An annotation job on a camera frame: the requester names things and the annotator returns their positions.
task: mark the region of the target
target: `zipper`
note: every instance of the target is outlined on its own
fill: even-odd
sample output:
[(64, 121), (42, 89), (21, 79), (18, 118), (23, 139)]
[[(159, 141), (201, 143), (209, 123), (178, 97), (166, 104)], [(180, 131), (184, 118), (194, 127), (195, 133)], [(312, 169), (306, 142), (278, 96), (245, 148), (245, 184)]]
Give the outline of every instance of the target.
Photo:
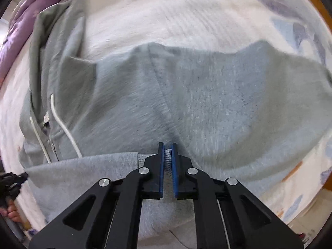
[(58, 154), (56, 153), (55, 145), (51, 140), (49, 140), (49, 141), (51, 143), (52, 151), (54, 152), (56, 159), (59, 161)]

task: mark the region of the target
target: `white bedsheet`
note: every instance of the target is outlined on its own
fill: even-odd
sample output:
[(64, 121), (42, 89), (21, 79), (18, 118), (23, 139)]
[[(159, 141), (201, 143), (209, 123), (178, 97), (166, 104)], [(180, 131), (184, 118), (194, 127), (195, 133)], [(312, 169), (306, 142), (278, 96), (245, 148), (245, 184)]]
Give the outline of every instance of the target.
[[(280, 12), (282, 6), (270, 0), (86, 0), (82, 56), (99, 59), (146, 42), (235, 52), (264, 39), (281, 51), (332, 68), (328, 44), (332, 36), (313, 6), (307, 0), (272, 1), (289, 6), (290, 11), (283, 8)], [(304, 31), (294, 33), (294, 23)], [(14, 173), (23, 171), (18, 161), (23, 144), (19, 116), (28, 89), (28, 49), (29, 41), (0, 90), (1, 157), (5, 170)], [(288, 177), (261, 196), (286, 223), (309, 204), (331, 171), (330, 136), (327, 133)], [(44, 218), (27, 184), (18, 202), (32, 226), (41, 229)]]

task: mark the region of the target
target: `ribbed cuff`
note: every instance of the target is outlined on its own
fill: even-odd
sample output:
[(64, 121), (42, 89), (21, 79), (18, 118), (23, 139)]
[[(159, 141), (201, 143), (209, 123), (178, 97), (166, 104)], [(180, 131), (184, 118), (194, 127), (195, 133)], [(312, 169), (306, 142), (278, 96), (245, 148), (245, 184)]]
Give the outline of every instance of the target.
[(141, 168), (144, 165), (145, 158), (152, 156), (153, 154), (138, 154), (138, 167)]

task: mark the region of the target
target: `human hand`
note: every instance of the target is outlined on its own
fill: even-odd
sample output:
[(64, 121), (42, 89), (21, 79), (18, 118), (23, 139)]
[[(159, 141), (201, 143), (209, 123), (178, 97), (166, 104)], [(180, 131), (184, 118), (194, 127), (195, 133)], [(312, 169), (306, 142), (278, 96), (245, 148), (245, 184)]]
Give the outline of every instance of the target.
[(19, 215), (19, 212), (17, 211), (14, 201), (12, 200), (8, 201), (8, 209), (6, 210), (4, 208), (0, 208), (0, 212), (2, 216), (7, 216), (14, 222), (22, 222), (22, 219)]

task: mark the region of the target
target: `white drawstring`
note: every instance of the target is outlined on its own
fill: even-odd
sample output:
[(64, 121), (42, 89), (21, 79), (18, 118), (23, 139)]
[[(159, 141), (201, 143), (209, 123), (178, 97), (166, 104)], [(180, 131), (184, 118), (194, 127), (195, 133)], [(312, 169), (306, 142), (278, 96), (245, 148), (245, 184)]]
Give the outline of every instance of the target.
[(40, 136), (39, 136), (39, 134), (38, 134), (38, 132), (37, 132), (37, 129), (36, 129), (36, 127), (34, 126), (34, 120), (32, 119), (32, 117), (30, 116), (30, 122), (31, 122), (31, 125), (32, 125), (32, 129), (34, 130), (34, 133), (35, 133), (35, 135), (36, 135), (36, 137), (37, 137), (37, 140), (38, 140), (38, 142), (39, 142), (39, 145), (42, 147), (42, 150), (43, 150), (43, 153), (44, 153), (44, 155), (45, 155), (45, 157), (46, 157), (46, 160), (47, 160), (47, 162), (50, 164), (51, 163), (51, 159), (49, 158), (49, 154), (47, 153), (47, 151), (46, 151), (46, 148), (45, 148), (45, 146), (44, 146), (44, 143), (41, 141), (41, 139), (40, 139)]
[(64, 133), (67, 135), (67, 137), (69, 138), (71, 144), (73, 145), (75, 152), (77, 153), (77, 156), (79, 158), (82, 158), (82, 154), (73, 138), (73, 136), (71, 135), (71, 133), (69, 132), (69, 130), (66, 128), (66, 126), (64, 125), (63, 121), (60, 119), (60, 117), (58, 116), (58, 114), (56, 113), (55, 110), (55, 106), (54, 106), (54, 94), (51, 94), (51, 111), (52, 114), (54, 116), (54, 119), (57, 121), (57, 123), (60, 125), (60, 127), (62, 128), (62, 130), (64, 131)]

